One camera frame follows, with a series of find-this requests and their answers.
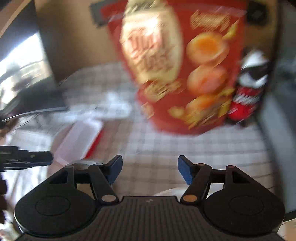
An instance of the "red food package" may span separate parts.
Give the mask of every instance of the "red food package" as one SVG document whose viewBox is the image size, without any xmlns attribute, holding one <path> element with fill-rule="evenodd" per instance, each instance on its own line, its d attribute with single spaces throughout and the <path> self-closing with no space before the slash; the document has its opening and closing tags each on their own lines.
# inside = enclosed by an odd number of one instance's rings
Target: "red food package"
<svg viewBox="0 0 296 241">
<path fill-rule="evenodd" d="M 200 134 L 223 123 L 240 71 L 245 9 L 244 0 L 129 0 L 102 9 L 157 129 Z"/>
</svg>

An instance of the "red bottle label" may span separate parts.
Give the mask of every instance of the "red bottle label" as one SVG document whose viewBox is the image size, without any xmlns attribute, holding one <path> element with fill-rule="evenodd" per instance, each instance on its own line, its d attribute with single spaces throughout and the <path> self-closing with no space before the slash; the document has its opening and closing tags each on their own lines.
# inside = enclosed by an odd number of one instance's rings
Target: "red bottle label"
<svg viewBox="0 0 296 241">
<path fill-rule="evenodd" d="M 257 108 L 263 88 L 252 89 L 238 85 L 228 117 L 233 121 L 247 119 Z"/>
</svg>

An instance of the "ribbed black surface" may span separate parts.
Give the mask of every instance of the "ribbed black surface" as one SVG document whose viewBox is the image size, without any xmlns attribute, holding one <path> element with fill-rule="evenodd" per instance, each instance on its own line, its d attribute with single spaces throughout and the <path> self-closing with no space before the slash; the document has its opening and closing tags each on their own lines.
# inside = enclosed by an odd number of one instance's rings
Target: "ribbed black surface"
<svg viewBox="0 0 296 241">
<path fill-rule="evenodd" d="M 259 238 L 227 235 L 208 224 L 196 207 L 175 197 L 124 197 L 116 206 L 101 209 L 85 229 L 62 238 L 24 234 L 18 241 L 281 241 L 277 234 Z"/>
</svg>

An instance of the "checkered tablecloth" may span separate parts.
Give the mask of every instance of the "checkered tablecloth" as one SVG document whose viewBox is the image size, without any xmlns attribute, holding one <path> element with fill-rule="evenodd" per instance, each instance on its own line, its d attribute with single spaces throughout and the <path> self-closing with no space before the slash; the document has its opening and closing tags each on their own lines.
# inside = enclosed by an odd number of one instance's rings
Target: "checkered tablecloth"
<svg viewBox="0 0 296 241">
<path fill-rule="evenodd" d="M 271 163 L 255 123 L 244 129 L 225 125 L 200 136 L 156 132 L 141 114 L 134 99 L 136 88 L 118 63 L 81 69 L 60 89 L 70 110 L 42 115 L 18 131 L 43 135 L 48 145 L 44 148 L 50 149 L 49 139 L 70 123 L 85 118 L 103 120 L 104 133 L 93 159 L 106 163 L 116 154 L 123 156 L 123 170 L 113 185 L 119 196 L 153 195 L 184 186 L 177 169 L 179 155 L 218 169 L 236 165 L 273 191 Z M 19 137 L 14 137 L 14 143 L 26 148 Z M 220 188 L 213 185 L 211 191 Z"/>
</svg>

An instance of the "snack bag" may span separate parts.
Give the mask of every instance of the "snack bag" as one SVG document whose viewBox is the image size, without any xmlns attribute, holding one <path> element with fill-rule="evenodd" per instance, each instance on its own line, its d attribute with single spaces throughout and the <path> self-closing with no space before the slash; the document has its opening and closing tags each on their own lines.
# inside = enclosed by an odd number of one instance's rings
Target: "snack bag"
<svg viewBox="0 0 296 241">
<path fill-rule="evenodd" d="M 102 9 L 157 129 L 201 134 L 223 123 L 240 70 L 245 8 L 244 0 L 129 0 Z"/>
</svg>

